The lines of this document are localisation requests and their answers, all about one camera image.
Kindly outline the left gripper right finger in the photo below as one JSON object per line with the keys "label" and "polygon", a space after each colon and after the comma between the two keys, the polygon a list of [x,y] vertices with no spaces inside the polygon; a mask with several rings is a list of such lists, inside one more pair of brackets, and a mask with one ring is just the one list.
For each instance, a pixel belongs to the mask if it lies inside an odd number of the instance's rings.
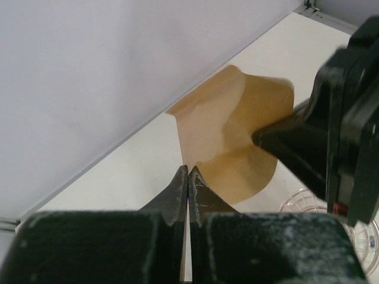
{"label": "left gripper right finger", "polygon": [[242,214],[193,168],[188,177],[194,283],[366,283],[342,224],[317,213]]}

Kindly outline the clear plastic dripper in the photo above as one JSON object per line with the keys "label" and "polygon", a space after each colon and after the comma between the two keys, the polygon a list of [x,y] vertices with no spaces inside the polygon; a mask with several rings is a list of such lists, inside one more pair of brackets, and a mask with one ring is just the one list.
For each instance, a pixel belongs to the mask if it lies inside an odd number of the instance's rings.
{"label": "clear plastic dripper", "polygon": [[[327,203],[306,188],[300,189],[280,206],[280,212],[326,213]],[[362,269],[371,283],[378,283],[378,224],[358,222],[351,227],[343,225],[359,258]]]}

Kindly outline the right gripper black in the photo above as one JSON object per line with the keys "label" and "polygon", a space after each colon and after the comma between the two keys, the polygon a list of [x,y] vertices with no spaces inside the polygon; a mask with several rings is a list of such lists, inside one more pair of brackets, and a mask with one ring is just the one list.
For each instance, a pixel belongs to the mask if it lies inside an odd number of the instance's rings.
{"label": "right gripper black", "polygon": [[252,134],[349,225],[378,211],[378,16],[317,72],[310,100]]}

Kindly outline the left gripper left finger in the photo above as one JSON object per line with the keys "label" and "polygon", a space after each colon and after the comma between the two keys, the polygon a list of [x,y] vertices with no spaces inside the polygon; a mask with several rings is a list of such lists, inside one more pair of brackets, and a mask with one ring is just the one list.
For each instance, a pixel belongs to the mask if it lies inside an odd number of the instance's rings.
{"label": "left gripper left finger", "polygon": [[188,168],[138,211],[44,211],[21,227],[2,283],[183,283]]}

